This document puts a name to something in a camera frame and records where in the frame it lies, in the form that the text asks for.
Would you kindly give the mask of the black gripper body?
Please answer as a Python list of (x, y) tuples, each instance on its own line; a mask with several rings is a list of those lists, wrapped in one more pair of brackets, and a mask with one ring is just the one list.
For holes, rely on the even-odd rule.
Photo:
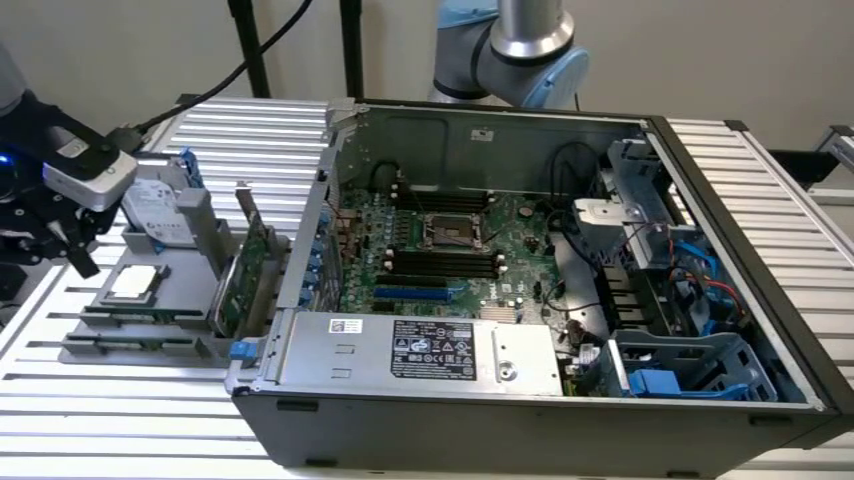
[(102, 194), (113, 172), (113, 145), (58, 107), (24, 97), (1, 117), (1, 261), (34, 265), (60, 259), (48, 223), (77, 220), (94, 236), (113, 218)]

